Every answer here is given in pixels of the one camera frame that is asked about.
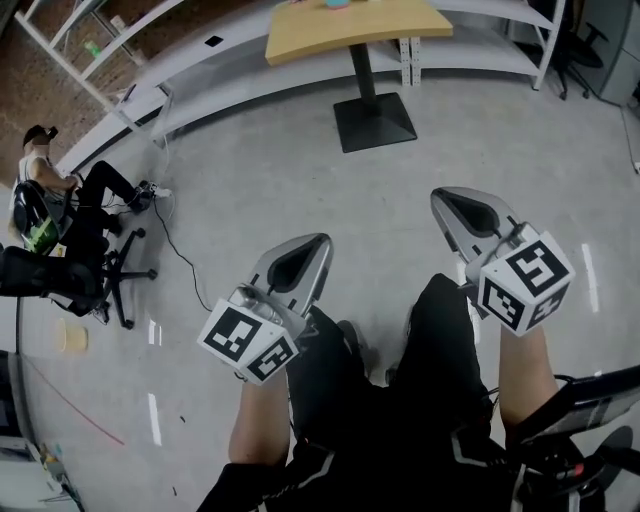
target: wooden table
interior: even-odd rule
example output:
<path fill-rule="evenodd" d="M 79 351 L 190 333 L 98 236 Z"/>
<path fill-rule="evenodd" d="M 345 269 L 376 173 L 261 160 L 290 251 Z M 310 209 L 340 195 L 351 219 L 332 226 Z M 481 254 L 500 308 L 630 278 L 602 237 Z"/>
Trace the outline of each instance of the wooden table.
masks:
<path fill-rule="evenodd" d="M 376 95 L 366 43 L 441 37 L 451 24 L 424 0 L 352 0 L 332 10 L 324 0 L 282 3 L 273 10 L 266 59 L 272 66 L 349 46 L 360 98 L 334 105 L 345 153 L 417 139 L 397 93 Z"/>

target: red wire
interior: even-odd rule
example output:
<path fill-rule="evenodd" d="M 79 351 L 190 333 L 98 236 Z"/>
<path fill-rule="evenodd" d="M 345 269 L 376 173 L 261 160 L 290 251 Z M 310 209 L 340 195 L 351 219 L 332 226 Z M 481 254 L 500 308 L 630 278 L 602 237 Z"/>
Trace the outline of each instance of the red wire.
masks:
<path fill-rule="evenodd" d="M 51 384 L 51 382 L 49 382 L 49 380 L 44 376 L 44 374 L 38 370 L 38 368 L 36 367 L 36 365 L 34 365 L 25 355 L 21 356 L 27 363 L 29 363 L 29 365 L 31 366 L 31 368 L 33 368 L 36 373 L 40 376 L 40 378 L 60 397 L 62 398 L 62 400 L 64 400 L 74 411 L 76 411 L 80 416 L 82 416 L 88 423 L 90 423 L 91 425 L 93 425 L 95 428 L 97 428 L 100 432 L 102 432 L 104 435 L 106 435 L 107 437 L 111 438 L 113 441 L 115 441 L 116 443 L 124 446 L 124 443 L 122 441 L 120 441 L 120 439 L 118 439 L 116 436 L 110 434 L 109 432 L 107 432 L 105 429 L 103 429 L 100 425 L 98 425 L 95 421 L 93 421 L 91 418 L 89 418 L 89 416 L 87 416 L 85 413 L 83 413 L 80 409 L 78 409 L 75 405 L 73 405 L 69 400 L 67 400 L 65 398 L 65 396 L 60 393 L 60 391 L 58 391 L 56 389 L 56 387 Z"/>

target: black cap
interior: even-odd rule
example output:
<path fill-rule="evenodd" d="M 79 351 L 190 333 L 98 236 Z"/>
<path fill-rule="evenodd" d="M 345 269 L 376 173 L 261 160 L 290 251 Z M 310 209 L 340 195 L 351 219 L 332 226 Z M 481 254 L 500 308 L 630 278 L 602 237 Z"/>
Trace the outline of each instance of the black cap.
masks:
<path fill-rule="evenodd" d="M 27 130 L 27 133 L 24 134 L 24 139 L 22 139 L 22 147 L 25 147 L 29 142 L 35 139 L 38 135 L 44 135 L 45 137 L 49 136 L 49 134 L 47 133 L 47 130 L 45 130 L 39 124 L 32 126 Z"/>

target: person's leg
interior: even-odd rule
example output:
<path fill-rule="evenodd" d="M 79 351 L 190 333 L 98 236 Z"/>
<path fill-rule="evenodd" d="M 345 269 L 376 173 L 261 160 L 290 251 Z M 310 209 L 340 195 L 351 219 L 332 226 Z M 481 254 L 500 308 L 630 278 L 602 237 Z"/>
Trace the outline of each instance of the person's leg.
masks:
<path fill-rule="evenodd" d="M 357 435 L 376 388 L 365 377 L 354 343 L 318 308 L 317 334 L 299 340 L 300 355 L 287 365 L 296 437 L 334 448 Z"/>
<path fill-rule="evenodd" d="M 91 168 L 82 188 L 78 191 L 79 210 L 82 218 L 87 222 L 119 235 L 122 227 L 118 217 L 109 215 L 102 209 L 106 190 L 111 190 L 131 209 L 142 209 L 137 201 L 139 194 L 136 189 L 111 165 L 101 160 Z"/>
<path fill-rule="evenodd" d="M 100 206 L 105 190 L 111 190 L 121 198 L 125 204 L 136 197 L 136 189 L 118 171 L 107 162 L 97 162 L 89 171 L 82 185 L 80 204 L 86 206 Z"/>
<path fill-rule="evenodd" d="M 391 388 L 405 405 L 433 408 L 452 425 L 458 419 L 475 423 L 491 409 L 467 299 L 442 274 L 431 279 L 413 306 L 407 347 Z"/>

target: person's arm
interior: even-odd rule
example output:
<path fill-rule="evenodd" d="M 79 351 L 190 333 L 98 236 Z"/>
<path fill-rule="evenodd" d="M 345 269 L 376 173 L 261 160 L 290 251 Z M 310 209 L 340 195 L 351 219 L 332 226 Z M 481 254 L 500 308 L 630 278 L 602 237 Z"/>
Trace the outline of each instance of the person's arm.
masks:
<path fill-rule="evenodd" d="M 44 158 L 37 158 L 31 165 L 29 175 L 44 188 L 67 191 L 78 186 L 78 179 L 75 176 L 61 178 L 54 171 Z"/>
<path fill-rule="evenodd" d="M 240 410 L 229 442 L 236 464 L 284 464 L 289 453 L 287 374 L 280 370 L 262 386 L 242 385 Z"/>
<path fill-rule="evenodd" d="M 518 338 L 505 327 L 500 335 L 500 415 L 509 428 L 528 418 L 558 392 L 542 327 Z"/>

